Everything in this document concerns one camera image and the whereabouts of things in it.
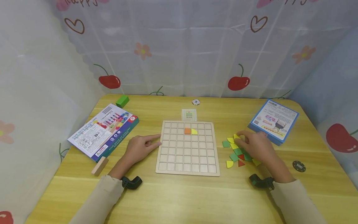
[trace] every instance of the toy box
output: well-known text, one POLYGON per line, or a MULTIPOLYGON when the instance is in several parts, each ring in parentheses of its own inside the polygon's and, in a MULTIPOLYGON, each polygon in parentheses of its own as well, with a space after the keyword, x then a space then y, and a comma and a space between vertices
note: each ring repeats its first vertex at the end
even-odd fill
POLYGON ((285 142, 298 115, 299 113, 269 99, 251 120, 248 128, 254 132, 265 132, 268 139, 279 146, 285 142))
POLYGON ((110 104, 74 133, 68 141, 98 162, 109 156, 138 124, 137 116, 110 104))

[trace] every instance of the green wooden block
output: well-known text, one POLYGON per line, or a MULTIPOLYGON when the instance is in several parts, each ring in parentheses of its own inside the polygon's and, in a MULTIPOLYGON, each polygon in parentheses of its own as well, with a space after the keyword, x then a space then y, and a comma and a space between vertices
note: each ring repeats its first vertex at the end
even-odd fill
POLYGON ((231 155, 230 155, 230 158, 231 158, 231 160, 234 161, 234 162, 236 162, 236 161, 239 160, 239 158, 237 157, 237 155, 236 155, 235 153, 231 154, 231 155))
POLYGON ((238 156, 238 155, 242 155, 242 151, 241 149, 234 149, 234 153, 238 156))
POLYGON ((223 141, 224 148, 230 148, 230 143, 228 141, 223 141))
POLYGON ((121 96, 116 102, 116 105, 123 108, 129 102, 129 98, 126 95, 121 96))

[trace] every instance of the child's hand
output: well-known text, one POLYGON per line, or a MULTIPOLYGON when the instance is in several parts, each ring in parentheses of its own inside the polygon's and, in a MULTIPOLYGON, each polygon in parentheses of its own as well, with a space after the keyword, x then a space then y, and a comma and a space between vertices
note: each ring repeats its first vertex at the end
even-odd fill
POLYGON ((270 140, 264 133, 249 131, 239 131, 238 136, 245 136, 245 141, 236 138, 235 144, 244 148, 253 158, 259 160, 264 165, 273 162, 278 158, 270 140))

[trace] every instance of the black wrist strap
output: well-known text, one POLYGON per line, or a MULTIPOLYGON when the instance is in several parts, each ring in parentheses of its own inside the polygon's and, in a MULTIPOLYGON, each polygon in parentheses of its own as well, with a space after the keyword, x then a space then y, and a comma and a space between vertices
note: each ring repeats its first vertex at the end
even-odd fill
POLYGON ((122 177, 122 187, 135 190, 137 189, 142 183, 142 179, 139 176, 136 176, 133 180, 128 179, 127 177, 122 177))

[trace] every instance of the beige sleeve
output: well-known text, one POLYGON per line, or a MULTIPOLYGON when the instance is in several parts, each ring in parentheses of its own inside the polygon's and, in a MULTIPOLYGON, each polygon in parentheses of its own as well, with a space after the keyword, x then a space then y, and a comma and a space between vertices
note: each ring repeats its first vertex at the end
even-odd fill
POLYGON ((280 207, 287 224, 326 223, 299 180, 287 184, 274 182, 274 187, 271 195, 280 207))
POLYGON ((123 192, 122 181, 102 176, 69 224, 102 224, 123 192))

